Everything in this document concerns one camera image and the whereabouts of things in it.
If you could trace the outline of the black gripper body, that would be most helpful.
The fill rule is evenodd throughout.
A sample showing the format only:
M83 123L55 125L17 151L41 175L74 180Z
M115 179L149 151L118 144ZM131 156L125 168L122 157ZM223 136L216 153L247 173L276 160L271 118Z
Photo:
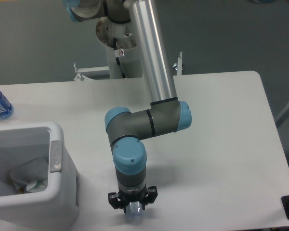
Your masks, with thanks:
M148 204L147 199L147 188L144 187L140 191L133 191L133 192L124 192L123 190L119 189L119 199L123 205L127 205L130 202L140 202L141 204Z

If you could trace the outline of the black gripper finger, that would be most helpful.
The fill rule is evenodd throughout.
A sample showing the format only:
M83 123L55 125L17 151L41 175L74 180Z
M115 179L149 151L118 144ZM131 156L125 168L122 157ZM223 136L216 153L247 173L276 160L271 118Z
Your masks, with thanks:
M157 191L156 186L150 186L148 188L145 188L139 200L142 209L145 209L145 207L149 204L153 204L157 196L158 196L158 191Z
M128 201L122 193L108 193L108 202L114 209L122 209L124 213L127 211Z

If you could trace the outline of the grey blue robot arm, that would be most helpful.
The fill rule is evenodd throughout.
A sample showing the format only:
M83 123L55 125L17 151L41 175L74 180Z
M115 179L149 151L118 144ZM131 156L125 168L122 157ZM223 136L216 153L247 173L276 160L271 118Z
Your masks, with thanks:
M118 192L109 193L108 202L126 214L138 214L158 196L156 186L146 185L147 154L143 140L187 129L192 123L188 104L177 97L157 3L65 0L63 5L76 22L107 17L116 25L132 25L150 108L135 113L126 107L112 108L105 115L105 130L118 182Z

